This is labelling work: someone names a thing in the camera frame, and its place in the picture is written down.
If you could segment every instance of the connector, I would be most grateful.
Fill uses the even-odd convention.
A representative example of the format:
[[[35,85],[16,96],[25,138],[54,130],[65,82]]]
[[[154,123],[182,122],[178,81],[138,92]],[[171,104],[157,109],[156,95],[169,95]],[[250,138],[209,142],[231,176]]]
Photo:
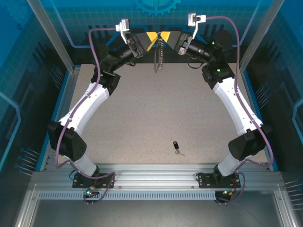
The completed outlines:
[[[198,32],[198,25],[199,23],[206,22],[206,15],[196,15],[196,13],[189,13],[188,14],[188,26],[195,26],[195,30],[193,33],[193,39],[195,38]]]
[[[128,19],[122,19],[121,22],[116,25],[116,31],[120,32],[125,44],[127,44],[127,38],[125,34],[130,33]]]

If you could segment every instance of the enclosure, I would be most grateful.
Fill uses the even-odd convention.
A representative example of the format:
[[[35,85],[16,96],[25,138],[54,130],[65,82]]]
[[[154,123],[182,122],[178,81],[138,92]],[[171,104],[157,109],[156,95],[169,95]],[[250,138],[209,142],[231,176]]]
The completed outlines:
[[[303,2],[299,0],[3,0],[0,54],[0,173],[3,226],[301,226],[303,180]],[[111,97],[82,134],[88,156],[115,186],[94,207],[72,188],[73,168],[57,169],[47,125],[78,102],[94,74],[92,28],[122,18],[130,34],[192,34],[188,14],[226,16],[240,36],[239,87],[252,110],[273,129],[269,169],[247,163],[246,187],[236,204],[219,207],[215,189],[201,189],[237,132],[224,103],[205,83],[200,61],[164,44],[154,72],[156,42],[135,66],[124,65]],[[224,19],[200,23],[195,40],[219,30],[232,34],[225,58],[237,69],[237,40]],[[92,33],[95,46],[118,51],[116,30]],[[173,141],[180,152],[176,155]],[[253,160],[269,162],[265,147]]]

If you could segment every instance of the speckled tabletop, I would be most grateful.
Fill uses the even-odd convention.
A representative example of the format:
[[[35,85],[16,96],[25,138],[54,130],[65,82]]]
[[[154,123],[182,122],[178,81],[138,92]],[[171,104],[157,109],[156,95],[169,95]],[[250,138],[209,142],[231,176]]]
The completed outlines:
[[[87,89],[93,70],[93,65],[81,66],[71,107]],[[201,70],[164,64],[155,74],[153,64],[137,64],[116,73],[121,75],[117,89],[82,134],[93,162],[216,163],[225,158],[236,129]],[[241,78],[239,87],[247,99]],[[173,141],[185,156],[175,154]],[[266,162],[264,151],[253,160]]]

